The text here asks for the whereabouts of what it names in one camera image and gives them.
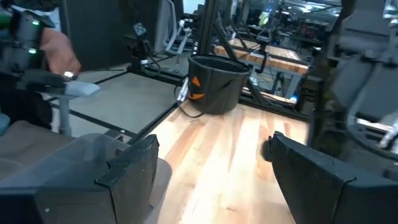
orange logo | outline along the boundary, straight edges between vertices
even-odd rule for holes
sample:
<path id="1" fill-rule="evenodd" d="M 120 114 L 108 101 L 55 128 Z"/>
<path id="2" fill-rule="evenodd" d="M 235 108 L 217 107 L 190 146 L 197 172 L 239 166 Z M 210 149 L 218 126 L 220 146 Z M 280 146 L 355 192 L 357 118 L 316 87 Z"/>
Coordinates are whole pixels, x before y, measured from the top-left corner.
<path id="1" fill-rule="evenodd" d="M 197 87 L 200 87 L 200 82 L 198 80 L 198 77 L 196 77 L 196 76 L 193 77 L 192 84 L 194 84 Z M 204 96 L 205 96 L 204 94 L 191 94 L 191 93 L 189 93 L 188 98 L 191 99 L 191 100 L 199 100 L 200 98 L 202 98 Z"/>

human hand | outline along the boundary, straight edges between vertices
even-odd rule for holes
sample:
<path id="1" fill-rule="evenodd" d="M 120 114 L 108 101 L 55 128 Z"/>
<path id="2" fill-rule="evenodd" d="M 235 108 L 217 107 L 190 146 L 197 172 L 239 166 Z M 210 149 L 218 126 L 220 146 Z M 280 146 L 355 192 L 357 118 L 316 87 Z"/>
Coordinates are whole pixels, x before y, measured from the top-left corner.
<path id="1" fill-rule="evenodd" d="M 40 49 L 45 52 L 52 73 L 64 75 L 65 72 L 72 72 L 74 75 L 78 75 L 81 65 L 65 34 L 46 29 Z"/>

workbench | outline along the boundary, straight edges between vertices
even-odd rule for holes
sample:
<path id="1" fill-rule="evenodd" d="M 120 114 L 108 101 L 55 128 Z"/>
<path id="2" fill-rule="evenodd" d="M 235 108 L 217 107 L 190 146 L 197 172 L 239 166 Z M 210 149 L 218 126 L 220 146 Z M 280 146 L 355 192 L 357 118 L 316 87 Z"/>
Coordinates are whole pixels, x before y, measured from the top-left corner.
<path id="1" fill-rule="evenodd" d="M 244 43 L 251 50 L 258 50 L 260 48 L 260 45 L 255 42 L 244 40 Z M 238 39 L 230 40 L 229 44 L 239 48 L 243 47 L 242 43 Z M 216 47 L 215 52 L 218 55 L 228 56 L 224 47 L 220 45 Z M 242 62 L 252 64 L 254 66 L 260 66 L 264 59 L 264 56 L 261 54 L 256 54 L 245 50 L 234 49 L 234 52 L 237 58 L 240 59 Z M 266 52 L 268 52 L 271 55 L 276 55 L 286 58 L 287 60 L 290 61 L 292 60 L 297 61 L 297 63 L 294 63 L 286 60 L 269 57 L 266 62 L 266 65 L 270 66 L 273 70 L 277 72 L 282 72 L 285 75 L 290 76 L 290 83 L 284 94 L 285 98 L 290 98 L 294 94 L 294 91 L 297 85 L 299 84 L 302 76 L 306 74 L 308 66 L 303 65 L 302 63 L 303 60 L 293 50 L 269 45 L 266 47 Z"/>
<path id="2" fill-rule="evenodd" d="M 199 111 L 185 102 L 190 115 Z M 307 124 L 238 105 L 198 119 L 174 110 L 152 132 L 173 169 L 158 224 L 289 224 L 272 165 L 260 156 L 274 131 L 305 142 Z"/>

black plastic bin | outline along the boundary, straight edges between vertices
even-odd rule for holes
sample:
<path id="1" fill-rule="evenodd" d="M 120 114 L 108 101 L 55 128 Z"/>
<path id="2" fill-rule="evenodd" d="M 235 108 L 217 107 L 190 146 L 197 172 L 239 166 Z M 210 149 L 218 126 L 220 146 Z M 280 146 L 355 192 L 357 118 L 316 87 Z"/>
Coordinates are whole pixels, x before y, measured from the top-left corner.
<path id="1" fill-rule="evenodd" d="M 188 61 L 188 99 L 192 105 L 206 114 L 233 110 L 250 76 L 250 67 L 215 55 L 191 55 Z"/>

black bucket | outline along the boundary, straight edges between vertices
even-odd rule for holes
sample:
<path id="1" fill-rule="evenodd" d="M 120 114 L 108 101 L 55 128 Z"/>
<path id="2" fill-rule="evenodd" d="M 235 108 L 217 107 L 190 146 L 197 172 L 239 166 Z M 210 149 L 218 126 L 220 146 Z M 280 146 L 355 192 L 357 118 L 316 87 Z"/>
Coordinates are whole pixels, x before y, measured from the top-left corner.
<path id="1" fill-rule="evenodd" d="M 192 105 L 206 114 L 233 110 L 250 76 L 250 67 L 215 55 L 191 55 L 188 61 L 188 99 Z"/>

